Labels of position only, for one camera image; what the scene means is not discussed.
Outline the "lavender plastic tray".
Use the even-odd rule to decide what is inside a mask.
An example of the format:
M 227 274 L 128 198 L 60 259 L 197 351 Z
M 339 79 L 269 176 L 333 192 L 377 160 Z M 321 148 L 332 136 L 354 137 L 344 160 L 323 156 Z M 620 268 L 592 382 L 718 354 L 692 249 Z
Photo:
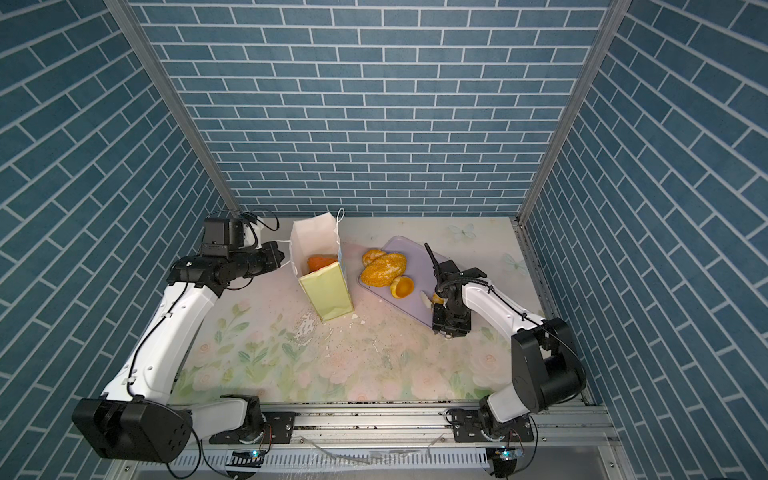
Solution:
M 404 299 L 395 299 L 390 293 L 390 285 L 382 288 L 364 285 L 360 281 L 362 272 L 359 274 L 358 283 L 365 289 L 376 294 L 380 299 L 389 302 L 403 313 L 432 330 L 432 308 L 430 310 L 426 309 L 419 297 L 419 293 L 425 291 L 432 299 L 436 286 L 433 265 L 424 244 L 418 244 L 403 236 L 394 236 L 381 248 L 381 250 L 386 253 L 400 253 L 406 256 L 407 268 L 402 276 L 410 277 L 414 281 L 415 289 L 413 293 Z M 439 262 L 450 260 L 436 252 L 434 253 Z M 469 308 L 464 299 L 464 287 L 462 289 L 462 297 L 466 306 Z

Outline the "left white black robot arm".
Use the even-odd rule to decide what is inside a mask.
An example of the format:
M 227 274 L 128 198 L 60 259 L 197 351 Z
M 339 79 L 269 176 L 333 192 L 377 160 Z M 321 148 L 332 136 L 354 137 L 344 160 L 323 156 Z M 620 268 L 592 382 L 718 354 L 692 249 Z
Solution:
M 203 320 L 230 283 L 275 271 L 284 258 L 276 242 L 266 242 L 173 264 L 162 300 L 124 366 L 98 397 L 80 400 L 73 411 L 73 424 L 98 456 L 169 464 L 192 440 L 263 440 L 266 421 L 255 396 L 180 408 L 169 399 Z

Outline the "aluminium front rail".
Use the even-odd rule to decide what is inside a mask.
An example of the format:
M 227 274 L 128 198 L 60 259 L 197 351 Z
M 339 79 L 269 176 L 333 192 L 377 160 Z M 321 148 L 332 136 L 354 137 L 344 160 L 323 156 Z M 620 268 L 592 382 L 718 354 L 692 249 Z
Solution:
M 471 401 L 395 402 L 395 403 L 267 403 L 266 414 L 292 412 L 291 427 L 280 423 L 272 428 L 278 438 L 289 437 L 288 444 L 256 442 L 254 447 L 279 450 L 318 446 L 333 448 L 426 449 L 456 446 L 457 427 L 448 419 L 454 409 L 472 409 Z M 604 407 L 570 402 L 533 415 L 518 432 L 530 430 L 534 439 L 524 441 L 526 448 L 608 447 L 619 444 Z

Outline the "sesame oval bread loaf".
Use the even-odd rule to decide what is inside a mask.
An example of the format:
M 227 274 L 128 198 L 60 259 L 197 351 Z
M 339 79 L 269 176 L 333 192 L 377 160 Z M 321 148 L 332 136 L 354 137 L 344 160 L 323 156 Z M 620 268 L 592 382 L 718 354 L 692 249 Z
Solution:
M 371 287 L 388 287 L 407 268 L 407 258 L 400 253 L 385 253 L 368 261 L 360 275 L 360 281 Z

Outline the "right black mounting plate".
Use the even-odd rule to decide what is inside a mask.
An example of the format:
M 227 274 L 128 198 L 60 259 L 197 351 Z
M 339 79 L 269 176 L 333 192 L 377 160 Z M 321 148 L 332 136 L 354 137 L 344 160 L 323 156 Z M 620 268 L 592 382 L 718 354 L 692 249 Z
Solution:
M 534 440 L 528 416 L 499 423 L 484 409 L 451 408 L 445 411 L 444 419 L 457 443 L 525 443 Z

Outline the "yellow orange round bun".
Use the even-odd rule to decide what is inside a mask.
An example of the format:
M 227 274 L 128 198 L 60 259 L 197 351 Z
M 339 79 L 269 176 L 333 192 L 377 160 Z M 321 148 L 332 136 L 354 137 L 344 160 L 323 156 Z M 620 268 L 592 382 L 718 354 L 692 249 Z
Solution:
M 390 293 L 395 299 L 404 299 L 411 295 L 415 289 L 414 281 L 407 276 L 395 277 L 390 284 Z

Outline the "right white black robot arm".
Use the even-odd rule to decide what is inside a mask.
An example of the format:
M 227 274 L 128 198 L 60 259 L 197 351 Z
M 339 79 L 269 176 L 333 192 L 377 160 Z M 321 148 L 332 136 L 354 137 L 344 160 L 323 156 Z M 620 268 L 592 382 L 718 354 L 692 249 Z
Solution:
M 586 387 L 572 332 L 561 319 L 531 314 L 481 279 L 444 280 L 435 294 L 440 299 L 433 305 L 435 332 L 464 335 L 476 313 L 509 340 L 511 381 L 481 402 L 490 429 L 565 403 Z

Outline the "reddish brown croissant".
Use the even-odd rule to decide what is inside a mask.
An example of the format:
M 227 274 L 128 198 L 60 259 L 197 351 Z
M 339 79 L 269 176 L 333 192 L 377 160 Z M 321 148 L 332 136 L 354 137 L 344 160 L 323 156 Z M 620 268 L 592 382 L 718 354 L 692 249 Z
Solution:
M 337 262 L 336 255 L 313 255 L 307 259 L 307 267 L 310 273 L 314 273 Z

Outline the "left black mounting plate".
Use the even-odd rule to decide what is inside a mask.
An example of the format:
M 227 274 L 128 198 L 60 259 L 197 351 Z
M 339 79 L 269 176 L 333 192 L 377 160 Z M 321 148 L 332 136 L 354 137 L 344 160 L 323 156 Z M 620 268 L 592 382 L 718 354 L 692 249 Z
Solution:
M 291 442 L 296 413 L 276 411 L 261 413 L 255 420 L 231 431 L 213 435 L 212 445 L 287 445 Z

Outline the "black mounting plate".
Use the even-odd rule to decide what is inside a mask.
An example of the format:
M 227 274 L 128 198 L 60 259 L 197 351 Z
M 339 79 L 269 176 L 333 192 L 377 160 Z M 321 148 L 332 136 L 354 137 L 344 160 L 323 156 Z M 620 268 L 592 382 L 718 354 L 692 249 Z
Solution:
M 287 445 L 291 442 L 296 413 L 276 411 L 261 413 L 255 420 L 231 431 L 213 435 L 212 445 Z
M 484 409 L 451 408 L 445 411 L 444 419 L 457 443 L 525 443 L 534 440 L 528 416 L 499 423 Z

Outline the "small golden roll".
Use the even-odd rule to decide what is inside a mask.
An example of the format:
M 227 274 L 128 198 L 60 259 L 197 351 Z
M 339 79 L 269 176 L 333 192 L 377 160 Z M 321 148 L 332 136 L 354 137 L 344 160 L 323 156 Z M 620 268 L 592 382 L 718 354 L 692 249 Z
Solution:
M 386 252 L 381 249 L 370 249 L 363 254 L 362 263 L 365 267 L 367 267 L 384 255 L 386 255 Z

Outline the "white green paper bag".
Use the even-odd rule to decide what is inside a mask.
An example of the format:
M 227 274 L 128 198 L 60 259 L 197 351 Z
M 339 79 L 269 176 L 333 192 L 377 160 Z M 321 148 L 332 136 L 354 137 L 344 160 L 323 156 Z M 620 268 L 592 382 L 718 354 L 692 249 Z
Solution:
M 287 241 L 290 265 L 317 315 L 329 321 L 354 311 L 342 265 L 339 225 L 345 210 L 294 221 Z M 338 262 L 314 273 L 307 267 L 313 255 L 336 255 Z

